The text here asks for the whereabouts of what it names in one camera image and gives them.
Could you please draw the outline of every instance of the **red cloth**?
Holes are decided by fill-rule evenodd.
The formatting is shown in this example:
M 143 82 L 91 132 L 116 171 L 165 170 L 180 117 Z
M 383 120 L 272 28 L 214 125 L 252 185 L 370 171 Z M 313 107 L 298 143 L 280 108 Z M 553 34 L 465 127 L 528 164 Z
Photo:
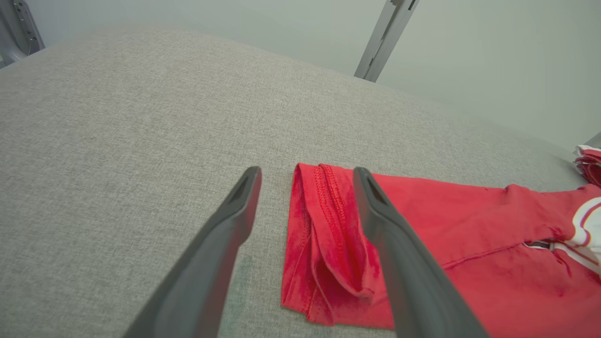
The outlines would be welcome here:
M 589 146 L 577 146 L 574 161 L 578 171 L 589 182 L 601 188 L 601 149 Z
M 296 167 L 282 305 L 324 325 L 392 329 L 377 251 L 359 223 L 352 175 L 330 165 Z M 493 337 L 601 336 L 597 257 L 572 249 L 588 250 L 590 237 L 584 243 L 577 234 L 601 220 L 601 189 L 540 193 L 517 185 L 373 176 Z M 591 233 L 601 233 L 601 222 L 597 228 Z M 561 249 L 524 244 L 544 239 L 563 242 Z

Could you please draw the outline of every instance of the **folded garment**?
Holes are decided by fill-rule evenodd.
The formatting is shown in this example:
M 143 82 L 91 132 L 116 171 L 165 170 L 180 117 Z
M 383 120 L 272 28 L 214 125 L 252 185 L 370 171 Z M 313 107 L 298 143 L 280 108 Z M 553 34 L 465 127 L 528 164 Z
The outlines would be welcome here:
M 324 325 L 392 329 L 352 175 L 296 167 L 282 305 Z M 491 336 L 599 336 L 601 189 L 540 193 L 373 176 Z
M 589 182 L 601 188 L 601 149 L 590 146 L 577 146 L 574 161 L 578 171 Z

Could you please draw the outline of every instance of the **fabric fold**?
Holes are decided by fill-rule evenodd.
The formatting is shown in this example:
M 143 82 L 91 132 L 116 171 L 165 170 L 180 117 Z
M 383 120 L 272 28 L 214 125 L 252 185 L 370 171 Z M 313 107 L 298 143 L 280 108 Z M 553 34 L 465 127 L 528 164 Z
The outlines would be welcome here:
M 595 256 L 587 266 L 566 250 L 525 244 L 571 245 L 582 232 L 575 214 L 601 189 L 540 193 L 374 178 L 493 337 L 596 334 Z M 352 170 L 297 165 L 281 302 L 323 325 L 394 328 L 377 251 L 361 230 Z

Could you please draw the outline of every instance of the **gray textured fabric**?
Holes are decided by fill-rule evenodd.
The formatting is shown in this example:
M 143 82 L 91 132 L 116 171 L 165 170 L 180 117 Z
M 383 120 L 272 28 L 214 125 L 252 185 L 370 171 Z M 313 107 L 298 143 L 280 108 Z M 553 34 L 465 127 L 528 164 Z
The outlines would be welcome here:
M 0 70 L 0 336 L 118 337 L 250 165 L 223 337 L 392 337 L 280 306 L 297 162 L 542 191 L 585 182 L 525 138 L 194 32 L 107 32 Z

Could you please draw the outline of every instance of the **wall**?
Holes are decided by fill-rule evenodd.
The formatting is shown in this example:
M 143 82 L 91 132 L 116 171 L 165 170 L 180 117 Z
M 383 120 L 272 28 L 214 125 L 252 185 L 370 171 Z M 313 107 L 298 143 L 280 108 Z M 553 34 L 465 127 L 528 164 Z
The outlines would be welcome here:
M 382 0 L 28 0 L 46 46 L 96 29 L 192 29 L 353 75 Z
M 601 131 L 601 1 L 420 0 L 378 83 L 573 150 Z

